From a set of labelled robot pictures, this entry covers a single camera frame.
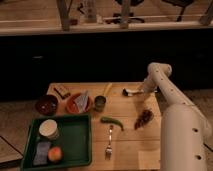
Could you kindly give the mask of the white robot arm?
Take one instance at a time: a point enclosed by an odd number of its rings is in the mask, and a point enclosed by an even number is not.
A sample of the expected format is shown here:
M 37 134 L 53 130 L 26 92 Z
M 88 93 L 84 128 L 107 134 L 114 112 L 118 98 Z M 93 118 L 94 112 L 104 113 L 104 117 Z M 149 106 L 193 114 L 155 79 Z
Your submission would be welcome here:
M 169 64 L 152 62 L 147 70 L 139 90 L 159 88 L 168 103 L 161 119 L 160 171 L 207 171 L 204 141 L 213 133 L 210 122 L 169 79 Z

